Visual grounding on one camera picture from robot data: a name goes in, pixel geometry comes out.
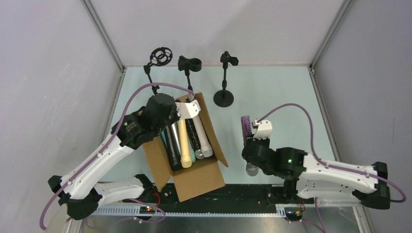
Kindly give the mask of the purple glitter microphone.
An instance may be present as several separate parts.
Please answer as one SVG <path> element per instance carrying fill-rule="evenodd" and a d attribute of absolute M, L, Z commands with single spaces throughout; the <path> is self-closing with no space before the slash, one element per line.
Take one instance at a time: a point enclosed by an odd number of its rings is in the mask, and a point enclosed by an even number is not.
<path fill-rule="evenodd" d="M 241 120 L 241 128 L 242 128 L 242 137 L 243 137 L 243 148 L 245 149 L 247 146 L 248 137 L 252 135 L 252 125 L 249 116 L 242 116 Z M 254 177 L 257 176 L 259 168 L 250 162 L 246 163 L 245 171 L 247 175 Z"/>

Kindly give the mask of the gold microphone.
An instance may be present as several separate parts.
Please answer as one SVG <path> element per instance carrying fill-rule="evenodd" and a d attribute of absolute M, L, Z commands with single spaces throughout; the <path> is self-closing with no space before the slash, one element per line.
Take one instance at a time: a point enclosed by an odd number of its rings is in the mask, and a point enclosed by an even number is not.
<path fill-rule="evenodd" d="M 189 151 L 188 135 L 186 130 L 186 122 L 184 119 L 178 121 L 179 143 L 181 148 L 181 165 L 182 168 L 192 166 L 192 159 Z"/>

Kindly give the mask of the brown cardboard box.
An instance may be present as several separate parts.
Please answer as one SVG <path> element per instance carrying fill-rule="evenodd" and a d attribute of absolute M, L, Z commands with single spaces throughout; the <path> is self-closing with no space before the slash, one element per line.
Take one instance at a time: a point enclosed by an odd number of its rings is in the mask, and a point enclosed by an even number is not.
<path fill-rule="evenodd" d="M 167 157 L 166 146 L 161 136 L 142 145 L 157 189 L 159 191 L 163 190 L 169 179 L 173 178 L 180 202 L 225 186 L 218 162 L 228 167 L 228 162 L 215 135 L 203 93 L 196 93 L 194 99 L 200 104 L 200 120 L 213 149 L 212 156 L 196 160 L 189 168 L 172 171 Z"/>

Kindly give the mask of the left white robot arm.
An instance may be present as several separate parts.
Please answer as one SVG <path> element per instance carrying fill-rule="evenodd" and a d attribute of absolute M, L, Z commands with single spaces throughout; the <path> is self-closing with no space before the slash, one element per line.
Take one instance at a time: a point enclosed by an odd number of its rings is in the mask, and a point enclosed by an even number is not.
<path fill-rule="evenodd" d="M 163 93 L 151 96 L 146 106 L 116 123 L 102 145 L 71 174 L 52 176 L 48 184 L 54 193 L 62 188 L 58 203 L 67 205 L 68 216 L 82 220 L 98 207 L 112 202 L 140 197 L 150 199 L 155 188 L 144 174 L 123 182 L 99 183 L 99 180 L 124 157 L 160 136 L 177 119 L 172 96 Z"/>

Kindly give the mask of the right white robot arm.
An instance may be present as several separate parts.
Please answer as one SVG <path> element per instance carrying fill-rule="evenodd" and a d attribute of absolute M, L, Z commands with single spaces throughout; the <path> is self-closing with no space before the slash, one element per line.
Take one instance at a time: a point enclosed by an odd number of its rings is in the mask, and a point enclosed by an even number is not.
<path fill-rule="evenodd" d="M 388 177 L 385 163 L 360 166 L 322 161 L 300 149 L 285 147 L 273 150 L 269 145 L 269 139 L 248 138 L 241 155 L 265 175 L 284 179 L 286 197 L 358 201 L 372 209 L 390 208 L 390 190 L 381 181 L 381 178 Z"/>

